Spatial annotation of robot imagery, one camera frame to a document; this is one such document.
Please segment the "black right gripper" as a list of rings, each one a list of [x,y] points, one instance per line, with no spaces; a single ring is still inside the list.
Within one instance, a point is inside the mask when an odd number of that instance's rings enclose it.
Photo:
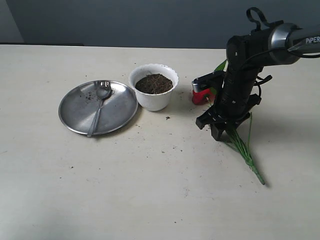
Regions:
[[[222,88],[218,93],[217,104],[214,108],[220,117],[235,120],[236,129],[250,118],[249,110],[261,101],[261,97],[257,94],[251,95],[260,71],[260,67],[240,70],[228,67],[225,71]],[[224,141],[225,138],[222,135],[226,128],[226,122],[211,124],[211,136],[216,141]]]

